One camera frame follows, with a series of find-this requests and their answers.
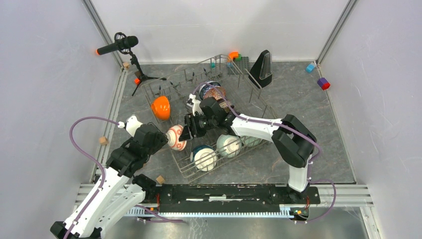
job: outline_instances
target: orange block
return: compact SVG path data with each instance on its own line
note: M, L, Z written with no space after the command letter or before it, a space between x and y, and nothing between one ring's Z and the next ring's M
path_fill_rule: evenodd
M227 60L230 62L233 60L233 58L236 58L238 56L239 56L239 52L237 51L230 52Z

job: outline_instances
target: white wall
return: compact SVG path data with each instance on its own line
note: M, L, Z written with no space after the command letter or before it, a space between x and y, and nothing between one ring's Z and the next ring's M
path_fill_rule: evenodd
M387 239L420 238L422 1L359 1L322 63Z
M54 238L92 163L69 141L72 123L106 116L118 76L79 0L0 1L0 238ZM81 123L95 153L104 125Z
M347 0L93 3L110 34L139 38L133 52L140 62L195 62L234 50L255 61L265 49L274 60L316 59Z

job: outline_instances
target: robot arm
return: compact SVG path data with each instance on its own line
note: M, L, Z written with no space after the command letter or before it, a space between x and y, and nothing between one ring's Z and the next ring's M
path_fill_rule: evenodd
M141 174L132 180L132 185L123 194L111 202L116 192L143 167L149 156L167 144L167 137L153 124L139 122L136 116L131 116L126 123L120 122L119 128L126 129L132 137L111 153L106 162L102 188L99 185L104 175L70 217L64 222L53 224L50 231L56 238L63 239L70 229L68 239L104 238L107 231L129 209L150 196L155 182ZM82 217L77 219L83 208L85 211Z
M190 96L193 113L185 116L186 126L180 140L202 137L206 131L215 127L224 127L238 136L251 136L273 142L284 161L289 164L288 187L294 192L302 194L309 186L308 160L314 151L314 146L304 138L275 124L286 125L304 134L314 142L315 136L293 115L286 115L283 119L262 119L239 114L236 117L232 112L226 113L217 101L210 97L199 103L194 96Z

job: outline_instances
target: gray marble surface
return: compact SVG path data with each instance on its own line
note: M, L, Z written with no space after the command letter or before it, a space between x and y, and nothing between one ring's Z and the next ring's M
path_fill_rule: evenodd
M278 117L282 118L286 114L295 115L303 124L316 136L318 144L323 148L323 155L318 158L312 167L313 180L331 179L336 183L354 182L352 171L347 159L347 155L336 126L333 112L327 95L317 85L318 73L305 71L308 62L273 62L273 81L263 89L261 96L275 110ZM189 67L188 64L169 65L144 65L142 70L145 74L155 77L167 76L179 69ZM192 71L196 74L203 72L202 67L209 67L209 64L196 66L187 71L188 78L191 78ZM135 96L131 96L135 89L134 72L136 68L131 66L127 77L123 97L118 112L118 121L125 121L135 114L142 122L158 123L155 119L146 94L152 97L150 89L147 93L144 89L138 89ZM153 82L151 89L157 92L159 86L162 88L170 86L170 81L174 84L185 81L183 72L172 76L168 81ZM192 89L180 90L182 95L188 95ZM236 93L242 97L250 94L248 91L240 89ZM171 99L172 115L173 107L176 103L176 96ZM183 104L178 109L181 114L185 113ZM257 104L246 104L248 111L260 108ZM177 120L183 124L183 118ZM159 124L162 131L166 131L170 124ZM128 139L126 131L115 128L111 140L110 152L119 147ZM153 155L144 168L138 173L155 179L162 175L166 183L188 183L188 179L182 176L171 149L164 147ZM194 183L287 183L289 179L288 165L279 155L277 149L272 144L265 144L258 149L240 156L234 161L212 170L209 174L194 181Z

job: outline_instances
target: wooden block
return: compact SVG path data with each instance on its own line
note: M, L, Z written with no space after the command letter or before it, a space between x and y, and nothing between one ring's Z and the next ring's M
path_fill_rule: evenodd
M164 178L161 175L158 176L158 178L156 178L156 180L159 184L163 184L165 182Z
M129 64L128 62L123 62L123 67L124 67L125 69L129 69L130 64Z
M107 145L108 144L108 139L105 136L100 137L100 139L98 141L100 142L101 145Z

